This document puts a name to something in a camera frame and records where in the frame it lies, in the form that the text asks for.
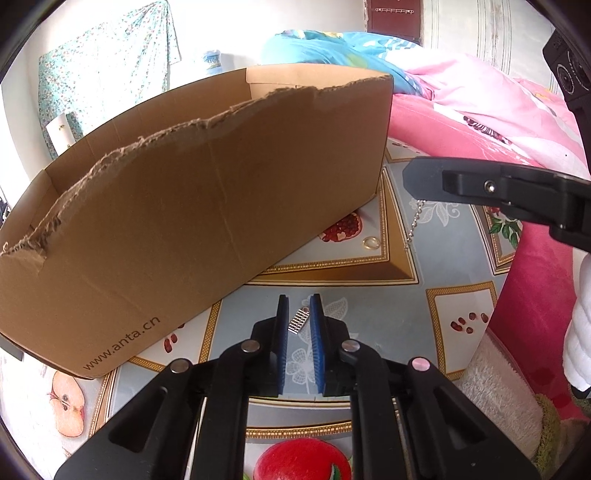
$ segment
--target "blue blanket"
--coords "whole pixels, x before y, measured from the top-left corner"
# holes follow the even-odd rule
[[[384,60],[388,51],[401,48],[421,47],[402,38],[374,33],[286,30],[265,43],[262,64],[330,63],[378,70],[394,77],[394,93],[423,96],[423,89],[412,75]]]

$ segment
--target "white paper roll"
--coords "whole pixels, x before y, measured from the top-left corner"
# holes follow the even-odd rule
[[[65,113],[60,113],[49,122],[46,129],[49,138],[51,138],[51,143],[53,143],[53,148],[56,149],[58,155],[64,153],[76,142]]]

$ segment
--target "screw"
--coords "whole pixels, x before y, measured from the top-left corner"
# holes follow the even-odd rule
[[[427,370],[429,370],[429,368],[431,368],[431,364],[429,363],[429,360],[427,360],[426,358],[421,358],[421,357],[413,358],[411,365],[413,366],[413,368],[415,370],[417,370],[419,372],[426,372]]]
[[[484,182],[484,190],[487,193],[494,193],[496,190],[495,182],[493,182],[492,180],[485,181]]]
[[[170,364],[170,369],[174,374],[182,374],[185,373],[190,366],[191,362],[186,358],[177,358]]]
[[[256,340],[244,340],[240,348],[244,353],[254,353],[261,347],[261,344]]]
[[[345,340],[340,344],[345,352],[353,353],[361,348],[361,345],[356,340]]]

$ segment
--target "cardboard box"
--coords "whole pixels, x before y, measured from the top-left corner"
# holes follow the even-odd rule
[[[0,332],[105,375],[370,200],[391,99],[389,75],[294,64],[122,113],[41,171],[0,229]]]

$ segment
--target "floral curtain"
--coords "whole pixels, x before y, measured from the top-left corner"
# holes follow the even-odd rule
[[[76,140],[121,112],[169,88],[169,66],[180,61],[167,1],[105,22],[39,58],[39,120],[65,112]]]

